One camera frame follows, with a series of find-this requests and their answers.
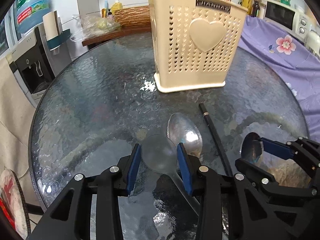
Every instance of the basket base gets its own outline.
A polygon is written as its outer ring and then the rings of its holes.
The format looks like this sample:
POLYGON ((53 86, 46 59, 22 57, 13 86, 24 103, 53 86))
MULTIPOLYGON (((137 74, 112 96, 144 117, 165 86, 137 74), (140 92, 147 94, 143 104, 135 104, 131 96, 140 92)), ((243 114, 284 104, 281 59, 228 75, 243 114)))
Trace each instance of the basket base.
POLYGON ((200 84, 200 85, 190 85, 190 86, 164 88, 160 84, 160 76, 159 76, 158 73, 154 74, 154 78, 155 78, 155 81, 156 81, 157 89, 162 93, 170 93, 170 92, 201 89, 201 88, 223 87, 226 84, 226 82, 224 81, 223 83, 210 83, 210 84, 200 84))

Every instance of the beige curtain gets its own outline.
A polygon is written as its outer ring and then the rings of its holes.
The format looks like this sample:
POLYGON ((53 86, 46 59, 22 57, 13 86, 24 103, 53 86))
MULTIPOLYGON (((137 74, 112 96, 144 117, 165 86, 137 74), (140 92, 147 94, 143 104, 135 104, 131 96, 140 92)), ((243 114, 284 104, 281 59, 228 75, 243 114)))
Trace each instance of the beige curtain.
POLYGON ((6 58, 0 60, 0 173, 13 170, 28 203, 37 204, 28 165, 28 137, 35 108, 18 85, 6 58))

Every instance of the clear plastic bag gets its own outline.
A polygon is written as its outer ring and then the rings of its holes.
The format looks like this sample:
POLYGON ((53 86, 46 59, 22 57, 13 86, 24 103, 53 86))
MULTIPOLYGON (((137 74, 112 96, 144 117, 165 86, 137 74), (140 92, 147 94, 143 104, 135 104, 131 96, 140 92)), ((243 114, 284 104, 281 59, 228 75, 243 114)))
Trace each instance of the clear plastic bag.
POLYGON ((102 18, 95 15, 86 15, 84 17, 73 16, 73 18, 78 21, 79 26, 79 30, 70 36, 70 40, 73 42, 84 41, 87 38, 99 36, 120 28, 120 24, 111 17, 102 18))

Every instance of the microwave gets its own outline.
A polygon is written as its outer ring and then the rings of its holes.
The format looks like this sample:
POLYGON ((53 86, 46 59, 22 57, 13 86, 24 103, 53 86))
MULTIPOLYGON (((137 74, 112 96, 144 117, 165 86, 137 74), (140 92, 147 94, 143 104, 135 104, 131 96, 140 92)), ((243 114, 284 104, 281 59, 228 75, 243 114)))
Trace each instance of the microwave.
POLYGON ((310 18, 298 10, 273 0, 267 1, 265 20, 271 22, 301 42, 304 42, 311 29, 310 18))

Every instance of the black label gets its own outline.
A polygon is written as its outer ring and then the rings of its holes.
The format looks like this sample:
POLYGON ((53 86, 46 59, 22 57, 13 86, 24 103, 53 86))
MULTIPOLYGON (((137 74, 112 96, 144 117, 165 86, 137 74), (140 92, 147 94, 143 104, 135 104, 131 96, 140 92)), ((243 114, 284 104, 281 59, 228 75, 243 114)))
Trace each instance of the black label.
POLYGON ((219 3, 214 3, 214 2, 209 2, 209 1, 205 1, 205 0, 196 0, 196 6, 213 8, 213 9, 217 9, 217 10, 223 11, 228 14, 230 14, 230 9, 231 9, 231 6, 223 5, 223 4, 219 4, 219 3))

